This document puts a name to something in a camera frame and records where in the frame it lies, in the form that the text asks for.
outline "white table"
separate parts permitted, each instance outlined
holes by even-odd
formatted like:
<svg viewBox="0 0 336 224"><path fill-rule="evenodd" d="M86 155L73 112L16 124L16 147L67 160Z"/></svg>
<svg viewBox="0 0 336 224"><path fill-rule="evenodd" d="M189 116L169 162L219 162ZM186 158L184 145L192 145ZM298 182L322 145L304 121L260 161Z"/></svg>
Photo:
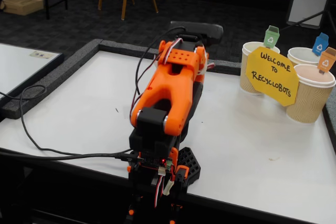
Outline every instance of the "white table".
<svg viewBox="0 0 336 224"><path fill-rule="evenodd" d="M25 115L42 146L74 153L129 147L129 109L138 58L100 51ZM143 60L144 69L149 60ZM140 82L143 90L153 67ZM336 220L336 155L320 116L300 124L266 96L239 89L239 77L206 74L204 90L181 148L190 147L201 176L188 193L316 223ZM0 147L39 156L20 120L0 123ZM128 177L127 163L90 158L76 166Z"/></svg>
<svg viewBox="0 0 336 224"><path fill-rule="evenodd" d="M32 78L42 68L52 63L59 53L45 52L50 58L32 57L35 49L0 44L0 91L10 93L20 84Z"/></svg>

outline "robotic arm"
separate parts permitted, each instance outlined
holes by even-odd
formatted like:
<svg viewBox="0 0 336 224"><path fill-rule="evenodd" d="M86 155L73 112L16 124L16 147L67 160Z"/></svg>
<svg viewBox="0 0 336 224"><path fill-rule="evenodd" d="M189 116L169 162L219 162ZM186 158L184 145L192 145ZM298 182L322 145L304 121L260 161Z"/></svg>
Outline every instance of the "robotic arm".
<svg viewBox="0 0 336 224"><path fill-rule="evenodd" d="M218 44L223 36L219 25L171 22L171 28L181 26L185 31L174 41L161 41L157 70L131 114L130 148L141 162L130 163L130 180L148 184L159 176L161 183L166 177L166 187L162 183L166 195L174 183L186 191L199 178L201 169L193 168L198 162L192 151L179 151L179 145L202 95L209 57L205 48Z"/></svg>

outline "yellow sign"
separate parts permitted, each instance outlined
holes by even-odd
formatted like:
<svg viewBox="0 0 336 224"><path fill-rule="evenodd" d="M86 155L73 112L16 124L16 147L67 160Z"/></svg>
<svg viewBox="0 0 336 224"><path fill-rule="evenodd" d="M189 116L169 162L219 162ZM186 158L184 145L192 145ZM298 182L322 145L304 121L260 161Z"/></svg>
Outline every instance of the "yellow sign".
<svg viewBox="0 0 336 224"><path fill-rule="evenodd" d="M247 57L246 76L255 90L282 106L295 103L299 78L288 58L266 47L258 47Z"/></svg>

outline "black cable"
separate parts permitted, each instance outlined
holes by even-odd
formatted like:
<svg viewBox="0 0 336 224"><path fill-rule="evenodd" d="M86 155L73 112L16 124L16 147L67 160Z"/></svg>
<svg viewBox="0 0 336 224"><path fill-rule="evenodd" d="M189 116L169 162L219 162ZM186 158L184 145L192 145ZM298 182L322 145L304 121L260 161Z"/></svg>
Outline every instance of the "black cable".
<svg viewBox="0 0 336 224"><path fill-rule="evenodd" d="M40 156L32 156L32 155L21 155L21 154L11 154L0 152L0 156L6 157L15 157L21 159L34 159L40 161L61 161L61 160L71 160L71 159L80 159L80 158L89 158L89 157L114 157L118 159L128 158L128 159L137 159L137 155L125 154L125 152L130 151L131 149L125 150L123 152L117 153L97 153L97 154L83 154L83 155L73 155L66 157L40 157Z"/></svg>
<svg viewBox="0 0 336 224"><path fill-rule="evenodd" d="M43 93L40 95L37 95L35 97L32 98L24 98L24 94L28 89L32 89L32 88L43 88ZM22 91L22 94L20 96L20 98L15 98L15 97L11 97L10 95L4 94L2 92L0 92L0 94L2 94L5 97L11 98L13 100L19 100L19 108L20 108L20 115L21 115L21 122L23 125L23 128L25 130L25 133L27 134L27 136L29 137L29 139L32 141L32 143L41 151L51 151L51 152L55 152L55 153L59 153L59 154L64 154L64 155L68 155L67 157L40 157L40 156L32 156L32 155L22 155L22 154L9 154L9 153L3 153L0 152L1 156L9 156L9 157L18 157L18 158L24 158L24 159L36 159L36 160L45 160L45 161L59 161L59 160L70 160L70 159L79 159L79 158L88 158L88 157L115 157L115 158L120 158L120 155L126 152L131 151L132 149L127 149L125 151L122 152L117 152L117 153L110 153L110 154L105 154L105 153L101 153L101 154L84 154L84 155L80 155L80 154L75 154L75 153L67 153L67 152L60 152L54 149L49 149L49 148L41 148L35 141L34 139L31 137L31 135L28 133L27 131L27 127L23 118L23 106L22 106L22 101L23 100L33 100L33 99L37 99L40 98L42 95L44 95L47 92L47 88L43 85L34 85L34 86L30 86L25 88Z"/></svg>
<svg viewBox="0 0 336 224"><path fill-rule="evenodd" d="M140 60L139 60L139 63L138 63L138 66L136 68L136 72L135 72L135 92L138 92L138 94L140 94L140 91L139 91L139 87L138 87L138 73L139 73L139 68L140 68L140 64L141 64L141 61L143 59L143 57L147 54L147 52L152 48L152 46L159 40L161 39L162 37L166 36L168 33L170 33L171 31L173 30L177 30L177 29L183 29L183 30L186 30L184 26L176 26L174 28L171 28L169 29L168 31L166 31L163 35L159 36L157 39L155 39L146 49L146 51L143 53L143 55L140 57Z"/></svg>
<svg viewBox="0 0 336 224"><path fill-rule="evenodd" d="M159 54L158 56L156 56L154 59L153 59L153 61L152 61L152 63L142 72L142 74L140 75L140 77L138 78L138 81L141 79L141 77L146 73L146 71L148 70L148 69L150 69L151 68L151 66L154 64L154 62L156 61L156 60L158 60L159 59L159 57L161 56L161 54ZM137 97L137 99L135 99L135 96L136 96L136 93L137 91L135 90L135 92L134 92L134 96L133 96L133 100L132 100L132 105L131 105L131 110L130 110L130 121L131 121L131 116L132 116L132 111L133 111L133 108L134 108L134 106L136 105L136 103L137 103L137 101L142 97L142 94L141 95L139 95L138 97Z"/></svg>
<svg viewBox="0 0 336 224"><path fill-rule="evenodd" d="M37 98L40 98L42 95L44 95L45 93L47 93L47 88L43 85L35 85L35 86L31 86L31 87L42 87L43 88L43 93L42 94L39 94L38 96L36 97L32 97L32 98L22 98L22 100L33 100L33 99L37 99ZM11 98L12 100L20 100L21 98L15 98L15 97L11 97L10 95L8 94L4 94L3 92L0 92L0 94L2 94L4 97L8 97L8 98Z"/></svg>
<svg viewBox="0 0 336 224"><path fill-rule="evenodd" d="M63 154L63 155L79 155L77 153L69 153L69 152L61 152L61 151L57 151L57 150L54 150L54 149L50 149L50 148L41 148L35 141L34 139L31 137L31 135L29 134L28 130L27 130L27 127L26 127L26 124L25 124L25 120L23 118L23 106L22 106L22 101L23 100L31 100L31 99L36 99L38 97L41 97L43 94L41 95L38 95L36 97L33 97L33 98L23 98L25 92L28 90L28 89L32 89L32 88L38 88L38 87L41 87L41 88L44 88L44 92L43 94L45 94L47 92L47 88L43 85L33 85L33 86L30 86L30 87L27 87L25 88L23 91L22 91L22 94L21 94L21 97L20 97L20 102L19 102L19 106L20 106L20 114L21 114L21 122L22 122L22 126L23 126L23 129L25 130L26 132L26 135L29 137L29 139L32 141L32 143L36 146L36 148L38 148L40 151L49 151L49 152L55 152L55 153L58 153L58 154Z"/></svg>

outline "white cup rim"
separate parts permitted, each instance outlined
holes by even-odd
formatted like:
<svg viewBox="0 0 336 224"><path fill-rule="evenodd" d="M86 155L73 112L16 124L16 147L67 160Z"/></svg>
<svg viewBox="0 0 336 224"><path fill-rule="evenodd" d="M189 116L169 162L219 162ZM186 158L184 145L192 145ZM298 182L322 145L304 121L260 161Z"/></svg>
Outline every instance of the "white cup rim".
<svg viewBox="0 0 336 224"><path fill-rule="evenodd" d="M312 50L311 48L308 48L308 47L293 47L291 49L288 50L288 54L291 56L292 59L295 59L299 62L302 62L302 63L299 63L299 64L318 64L319 61L320 61L320 58L318 58L318 61L307 61L307 60L302 60L302 59L299 59L297 57L295 57L293 54L291 54L291 50L292 49L309 49L309 50Z"/></svg>
<svg viewBox="0 0 336 224"><path fill-rule="evenodd" d="M248 56L250 53L252 53L252 51L250 51L250 50L248 50L248 49L246 48L246 45L249 44L249 43L258 43L258 44L260 44L259 47L265 47L263 42L259 42L259 41L250 41L250 42L246 42L245 44L243 44L242 52L243 52L244 54L246 54L247 56ZM275 47L275 46L274 46L271 50L274 51L274 52L276 52L276 53L278 53L278 54L280 53L280 49L277 48L277 47Z"/></svg>
<svg viewBox="0 0 336 224"><path fill-rule="evenodd" d="M294 69L296 69L297 67L300 68L302 66L309 66L310 68L311 67L316 67L316 65L311 65L311 64L299 64L299 65L296 65L294 66ZM307 78L304 78L300 75L298 75L299 77L299 82L303 83L303 84L306 84L308 86L311 86L311 87L315 87L315 88L323 88L323 89L327 89L327 88L331 88L331 87L334 87L336 85L336 80L335 80L335 76L328 72L329 74L331 74L332 76L332 81L329 81L329 82L319 82L319 81L313 81L313 80L310 80L310 79L307 79Z"/></svg>
<svg viewBox="0 0 336 224"><path fill-rule="evenodd" d="M294 59L290 54L287 54L287 58L288 58L290 61L294 62L295 64L301 64L301 63L298 62L296 59Z"/></svg>

